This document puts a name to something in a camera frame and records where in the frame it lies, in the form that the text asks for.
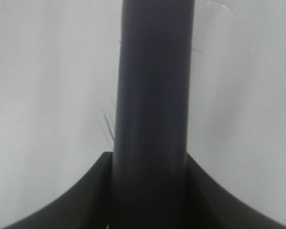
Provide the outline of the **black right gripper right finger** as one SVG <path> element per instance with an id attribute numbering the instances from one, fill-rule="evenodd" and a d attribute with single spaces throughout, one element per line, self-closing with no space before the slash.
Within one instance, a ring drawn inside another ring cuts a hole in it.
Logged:
<path id="1" fill-rule="evenodd" d="M 286 229 L 220 186 L 187 157 L 184 201 L 186 229 Z"/>

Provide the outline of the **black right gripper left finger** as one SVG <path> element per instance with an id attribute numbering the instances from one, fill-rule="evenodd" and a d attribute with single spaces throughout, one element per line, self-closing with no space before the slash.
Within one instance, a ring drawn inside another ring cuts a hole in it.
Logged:
<path id="1" fill-rule="evenodd" d="M 9 229 L 106 229 L 111 219 L 112 153 L 104 152 L 70 189 Z"/>

